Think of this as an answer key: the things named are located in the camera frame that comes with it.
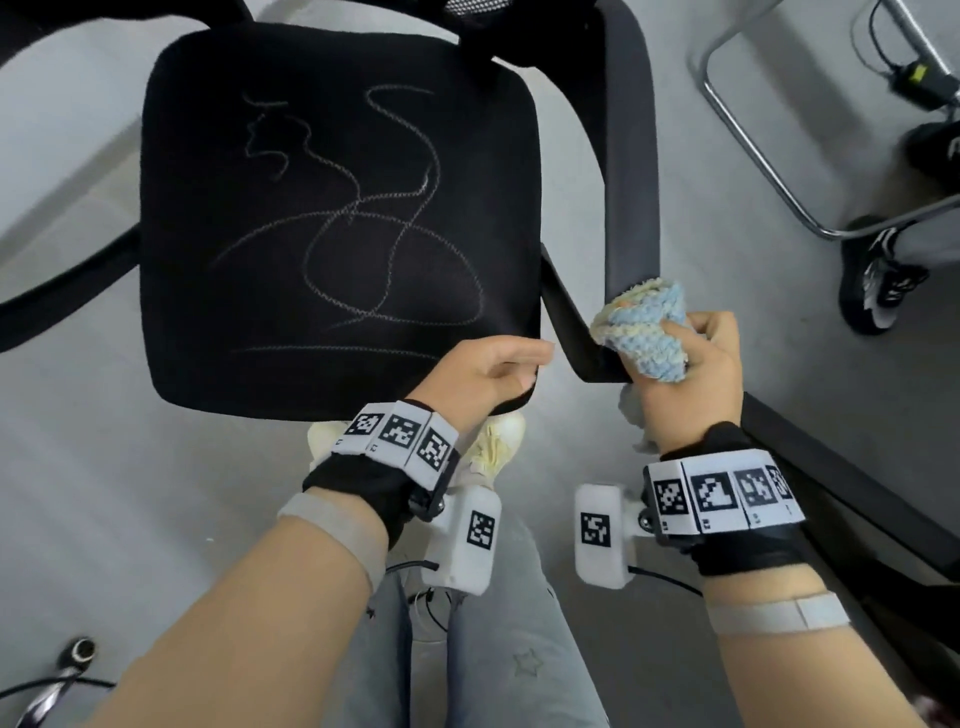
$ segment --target shoe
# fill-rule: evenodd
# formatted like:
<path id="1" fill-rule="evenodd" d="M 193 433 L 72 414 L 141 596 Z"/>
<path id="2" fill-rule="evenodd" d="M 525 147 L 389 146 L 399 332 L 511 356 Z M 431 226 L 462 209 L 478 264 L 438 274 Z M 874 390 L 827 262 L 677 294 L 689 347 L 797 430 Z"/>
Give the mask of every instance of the shoe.
<path id="1" fill-rule="evenodd" d="M 519 412 L 489 417 L 460 459 L 454 486 L 482 485 L 493 490 L 493 481 L 514 459 L 526 431 L 527 421 Z"/>
<path id="2" fill-rule="evenodd" d="M 960 122 L 921 124 L 903 138 L 903 152 L 947 194 L 960 192 Z"/>
<path id="3" fill-rule="evenodd" d="M 873 215 L 850 223 L 851 228 L 866 228 L 883 222 Z M 894 259 L 897 228 L 874 235 L 844 240 L 843 278 L 840 282 L 840 313 L 857 333 L 877 336 L 890 330 L 897 321 L 904 297 L 929 278 L 921 265 L 904 265 Z"/>
<path id="4" fill-rule="evenodd" d="M 329 457 L 333 444 L 347 430 L 347 425 L 349 423 L 333 420 L 314 423 L 306 431 L 306 444 L 310 447 L 310 455 L 313 457 L 313 462 L 310 463 L 311 471 Z"/>

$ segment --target black seat cushion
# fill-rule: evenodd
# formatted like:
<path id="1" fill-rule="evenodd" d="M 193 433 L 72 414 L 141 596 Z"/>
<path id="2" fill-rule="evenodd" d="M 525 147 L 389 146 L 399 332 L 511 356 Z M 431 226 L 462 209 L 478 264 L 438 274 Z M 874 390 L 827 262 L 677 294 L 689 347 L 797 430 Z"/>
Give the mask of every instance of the black seat cushion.
<path id="1" fill-rule="evenodd" d="M 186 407 L 349 419 L 463 339 L 540 334 L 533 100 L 442 40 L 181 38 L 147 88 L 141 216 L 150 371 Z"/>

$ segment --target hand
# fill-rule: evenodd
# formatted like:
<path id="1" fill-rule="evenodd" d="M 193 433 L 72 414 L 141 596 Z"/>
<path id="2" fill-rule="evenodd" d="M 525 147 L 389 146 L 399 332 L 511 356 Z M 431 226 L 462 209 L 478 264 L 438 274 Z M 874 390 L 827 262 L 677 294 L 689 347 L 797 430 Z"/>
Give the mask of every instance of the hand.
<path id="1" fill-rule="evenodd" d="M 661 454 L 699 443 L 717 423 L 739 425 L 743 409 L 740 333 L 733 314 L 691 313 L 687 320 L 699 333 L 662 323 L 689 358 L 683 381 L 668 384 L 643 376 L 621 356 L 640 395 L 647 437 Z"/>
<path id="2" fill-rule="evenodd" d="M 461 434 L 495 407 L 515 400 L 537 380 L 537 368 L 553 359 L 553 344 L 522 336 L 461 341 L 408 397 L 433 407 Z"/>

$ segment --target white sneaker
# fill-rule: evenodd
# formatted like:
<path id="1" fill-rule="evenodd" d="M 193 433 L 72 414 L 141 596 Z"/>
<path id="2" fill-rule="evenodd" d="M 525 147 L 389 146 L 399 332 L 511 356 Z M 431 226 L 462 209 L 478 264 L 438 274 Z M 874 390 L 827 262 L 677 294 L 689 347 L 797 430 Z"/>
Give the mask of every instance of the white sneaker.
<path id="1" fill-rule="evenodd" d="M 461 458 L 454 484 L 482 485 L 493 490 L 493 481 L 514 459 L 526 431 L 527 421 L 519 412 L 489 417 Z"/>
<path id="2" fill-rule="evenodd" d="M 347 425 L 349 425 L 348 422 L 332 420 L 314 423 L 306 431 L 306 444 L 310 446 L 310 454 L 313 456 L 313 462 L 310 463 L 311 471 L 326 460 L 333 444 L 344 434 Z"/>

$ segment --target knitted rag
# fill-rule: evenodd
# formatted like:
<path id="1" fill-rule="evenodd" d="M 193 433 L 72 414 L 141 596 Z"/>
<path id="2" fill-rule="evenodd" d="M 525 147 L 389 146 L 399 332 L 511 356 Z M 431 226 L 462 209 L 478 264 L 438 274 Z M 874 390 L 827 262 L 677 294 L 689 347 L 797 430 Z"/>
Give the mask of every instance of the knitted rag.
<path id="1" fill-rule="evenodd" d="M 590 335 L 597 344 L 625 354 L 641 374 L 682 381 L 686 353 L 680 341 L 663 331 L 664 319 L 686 325 L 684 289 L 672 280 L 651 279 L 605 305 L 593 319 Z"/>

